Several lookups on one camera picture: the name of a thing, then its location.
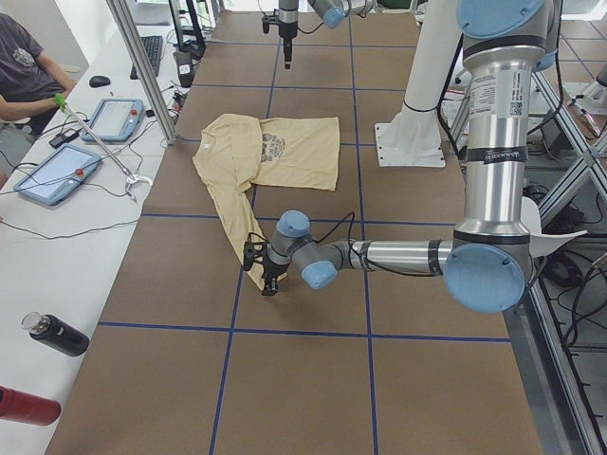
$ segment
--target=beige cloth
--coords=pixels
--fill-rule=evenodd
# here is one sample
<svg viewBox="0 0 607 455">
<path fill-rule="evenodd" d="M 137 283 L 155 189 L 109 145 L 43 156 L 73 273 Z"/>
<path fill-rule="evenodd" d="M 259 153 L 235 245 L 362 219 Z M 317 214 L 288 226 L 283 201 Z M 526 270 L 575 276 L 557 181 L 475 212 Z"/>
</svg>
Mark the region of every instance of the beige cloth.
<svg viewBox="0 0 607 455">
<path fill-rule="evenodd" d="M 242 263 L 248 234 L 263 235 L 245 195 L 251 184 L 334 191 L 339 157 L 337 118 L 259 120 L 224 114 L 203 130 L 193 164 Z M 262 273 L 258 264 L 249 272 L 260 289 Z"/>
</svg>

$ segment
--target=blue and white device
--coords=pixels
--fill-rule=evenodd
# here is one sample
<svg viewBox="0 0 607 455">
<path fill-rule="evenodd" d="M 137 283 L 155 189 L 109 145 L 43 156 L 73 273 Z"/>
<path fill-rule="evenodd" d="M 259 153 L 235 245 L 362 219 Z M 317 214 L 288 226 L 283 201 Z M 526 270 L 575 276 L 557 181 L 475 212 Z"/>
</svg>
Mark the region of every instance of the blue and white device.
<svg viewBox="0 0 607 455">
<path fill-rule="evenodd" d="M 103 142 L 124 142 L 136 131 L 144 114 L 142 100 L 104 99 L 95 109 L 88 126 Z M 81 132 L 81 139 L 95 141 L 85 130 Z"/>
<path fill-rule="evenodd" d="M 101 157 L 65 144 L 26 175 L 13 189 L 36 202 L 55 206 L 93 173 Z"/>
</svg>

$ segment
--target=gray shirt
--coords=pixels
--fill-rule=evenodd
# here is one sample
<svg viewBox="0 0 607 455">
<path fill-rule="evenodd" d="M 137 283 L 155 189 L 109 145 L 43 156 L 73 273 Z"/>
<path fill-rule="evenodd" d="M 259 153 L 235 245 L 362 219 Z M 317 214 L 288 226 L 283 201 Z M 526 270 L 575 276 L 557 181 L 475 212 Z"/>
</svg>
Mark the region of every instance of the gray shirt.
<svg viewBox="0 0 607 455">
<path fill-rule="evenodd" d="M 52 98 L 64 88 L 36 64 L 43 49 L 14 19 L 0 14 L 0 95 L 6 101 Z"/>
</svg>

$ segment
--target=person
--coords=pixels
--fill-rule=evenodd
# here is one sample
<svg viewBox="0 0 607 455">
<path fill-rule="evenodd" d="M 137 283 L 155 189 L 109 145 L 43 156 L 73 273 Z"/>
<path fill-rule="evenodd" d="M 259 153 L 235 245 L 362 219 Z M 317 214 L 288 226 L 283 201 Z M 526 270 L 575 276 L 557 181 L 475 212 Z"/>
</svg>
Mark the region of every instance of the person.
<svg viewBox="0 0 607 455">
<path fill-rule="evenodd" d="M 0 118 L 28 122 L 40 135 L 75 83 L 18 22 L 0 13 Z"/>
</svg>

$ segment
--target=black mouse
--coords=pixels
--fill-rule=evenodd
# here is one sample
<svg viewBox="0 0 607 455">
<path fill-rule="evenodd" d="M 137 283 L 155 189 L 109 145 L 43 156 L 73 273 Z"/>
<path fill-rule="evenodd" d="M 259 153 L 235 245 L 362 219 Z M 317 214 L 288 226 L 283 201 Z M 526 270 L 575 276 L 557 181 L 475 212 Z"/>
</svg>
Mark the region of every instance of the black mouse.
<svg viewBox="0 0 607 455">
<path fill-rule="evenodd" d="M 107 76 L 93 76 L 88 84 L 93 88 L 104 87 L 110 84 L 110 78 Z"/>
</svg>

